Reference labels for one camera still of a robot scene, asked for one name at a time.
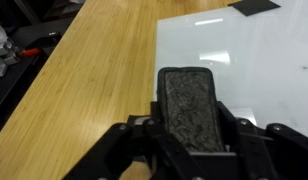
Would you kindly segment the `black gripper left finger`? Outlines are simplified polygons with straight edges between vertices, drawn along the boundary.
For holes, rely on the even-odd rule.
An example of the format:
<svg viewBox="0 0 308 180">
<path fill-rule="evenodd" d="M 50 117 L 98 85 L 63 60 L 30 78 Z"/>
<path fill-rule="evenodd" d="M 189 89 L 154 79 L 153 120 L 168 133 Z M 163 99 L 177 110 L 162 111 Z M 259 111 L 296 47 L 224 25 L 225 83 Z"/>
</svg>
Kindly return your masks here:
<svg viewBox="0 0 308 180">
<path fill-rule="evenodd" d="M 135 157 L 149 161 L 152 180 L 191 180 L 193 159 L 168 133 L 157 102 L 140 125 L 117 123 L 92 146 L 62 180 L 118 180 Z"/>
</svg>

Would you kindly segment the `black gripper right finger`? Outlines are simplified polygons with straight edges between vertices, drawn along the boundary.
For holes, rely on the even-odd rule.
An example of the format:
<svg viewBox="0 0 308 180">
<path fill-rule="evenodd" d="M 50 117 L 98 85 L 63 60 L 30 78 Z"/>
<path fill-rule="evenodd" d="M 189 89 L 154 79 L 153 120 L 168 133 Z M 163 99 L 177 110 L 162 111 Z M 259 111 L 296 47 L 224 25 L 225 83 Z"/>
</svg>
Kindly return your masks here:
<svg viewBox="0 0 308 180">
<path fill-rule="evenodd" d="M 223 143 L 230 146 L 247 180 L 308 180 L 308 137 L 280 123 L 265 129 L 236 118 L 217 103 Z"/>
</svg>

